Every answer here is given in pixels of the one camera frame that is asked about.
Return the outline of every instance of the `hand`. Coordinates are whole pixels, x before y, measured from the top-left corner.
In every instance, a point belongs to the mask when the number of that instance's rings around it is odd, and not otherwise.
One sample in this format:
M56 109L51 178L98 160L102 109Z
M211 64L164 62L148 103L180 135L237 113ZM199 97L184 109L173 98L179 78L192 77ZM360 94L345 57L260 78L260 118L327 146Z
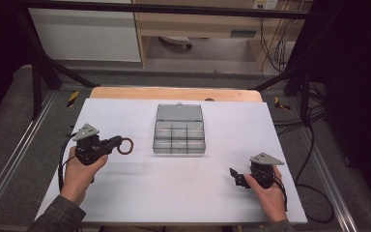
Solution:
M275 173L275 176L282 181L281 173L276 166L273 167L273 172ZM273 184L270 188L264 189L251 175L243 174L243 176L260 199L261 208L268 217L269 223L275 223L287 219L284 195L277 184Z
M108 156L102 156L96 162L86 166L74 157L75 148L71 147L69 152L70 160L66 163L65 182L60 195L79 206L95 174L107 163Z

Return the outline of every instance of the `transparent plastic box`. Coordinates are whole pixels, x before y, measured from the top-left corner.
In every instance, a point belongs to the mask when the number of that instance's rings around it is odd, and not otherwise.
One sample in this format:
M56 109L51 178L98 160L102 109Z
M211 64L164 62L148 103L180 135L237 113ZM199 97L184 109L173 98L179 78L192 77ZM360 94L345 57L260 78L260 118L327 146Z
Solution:
M206 151L201 105L160 104L153 143L155 154L202 155Z

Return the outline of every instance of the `silver bracket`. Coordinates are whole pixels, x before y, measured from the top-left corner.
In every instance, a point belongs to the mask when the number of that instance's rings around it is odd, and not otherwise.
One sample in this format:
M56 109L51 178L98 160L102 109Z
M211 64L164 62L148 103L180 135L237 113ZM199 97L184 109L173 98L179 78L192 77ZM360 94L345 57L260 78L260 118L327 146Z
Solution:
M251 157L249 160L252 162L256 162L259 164L265 164L265 165L283 165L284 164L283 161L276 159L266 153L260 153L255 157Z
M81 129L79 129L77 134L74 136L73 141L78 141L78 140L81 140L83 138L87 138L87 137L90 137L92 135L95 135L97 133L99 133L99 130L90 126L89 124L85 124Z

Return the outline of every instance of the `person's left hand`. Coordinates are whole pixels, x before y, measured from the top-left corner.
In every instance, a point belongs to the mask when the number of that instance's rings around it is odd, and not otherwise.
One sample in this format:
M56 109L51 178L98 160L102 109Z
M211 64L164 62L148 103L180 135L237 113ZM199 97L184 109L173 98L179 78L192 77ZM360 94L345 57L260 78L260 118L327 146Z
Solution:
M69 159L75 156L75 148L71 147ZM60 195L79 206L95 174L107 163L107 159L108 155L104 155L88 166L82 164L77 158L70 159L66 163L65 182Z

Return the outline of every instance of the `forearm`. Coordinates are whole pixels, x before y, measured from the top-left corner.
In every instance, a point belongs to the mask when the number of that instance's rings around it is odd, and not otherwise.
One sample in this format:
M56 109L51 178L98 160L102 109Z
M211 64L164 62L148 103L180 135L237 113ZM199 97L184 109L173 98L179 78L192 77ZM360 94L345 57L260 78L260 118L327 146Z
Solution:
M272 223L268 226L266 226L263 230L263 232L292 232L295 231L295 229L292 227L289 220L281 220L276 223Z
M74 205L62 196L56 199L47 207L41 215L29 227L29 232L69 232L74 231L86 216L83 210Z

